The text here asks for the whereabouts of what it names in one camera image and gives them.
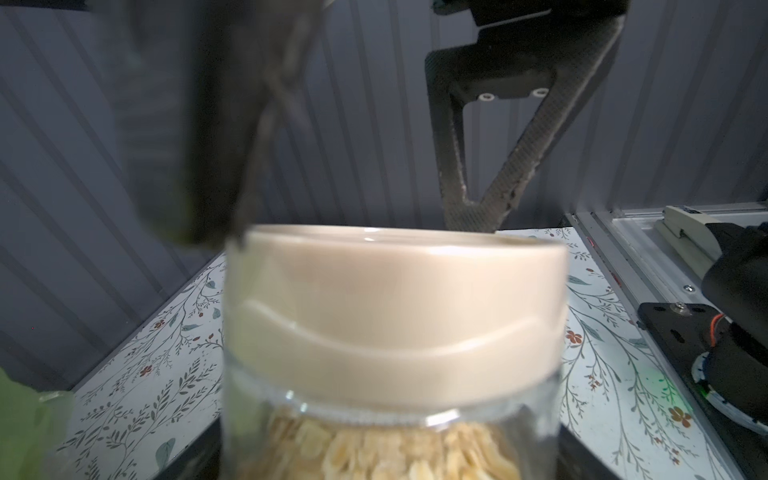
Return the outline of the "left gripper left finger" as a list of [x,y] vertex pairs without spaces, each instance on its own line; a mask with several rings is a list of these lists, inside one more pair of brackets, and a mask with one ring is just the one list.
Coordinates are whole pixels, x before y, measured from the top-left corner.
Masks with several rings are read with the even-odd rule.
[[222,452],[221,420],[212,422],[153,480],[217,480]]

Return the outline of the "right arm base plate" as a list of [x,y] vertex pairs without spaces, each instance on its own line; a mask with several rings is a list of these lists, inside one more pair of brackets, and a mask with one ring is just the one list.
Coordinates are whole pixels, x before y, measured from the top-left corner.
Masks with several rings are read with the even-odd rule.
[[638,317],[746,479],[767,477],[767,350],[707,304],[642,303]]

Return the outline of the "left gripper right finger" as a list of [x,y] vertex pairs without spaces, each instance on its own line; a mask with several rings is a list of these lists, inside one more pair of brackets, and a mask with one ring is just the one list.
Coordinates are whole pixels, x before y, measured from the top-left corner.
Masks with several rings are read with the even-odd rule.
[[556,480],[619,480],[570,430],[560,428]]

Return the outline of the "oatmeal jar with beige lid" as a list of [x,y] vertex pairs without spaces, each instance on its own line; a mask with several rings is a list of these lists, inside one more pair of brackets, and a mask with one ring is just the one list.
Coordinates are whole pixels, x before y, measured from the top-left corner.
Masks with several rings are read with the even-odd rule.
[[551,479],[569,252],[262,225],[226,245],[224,479]]

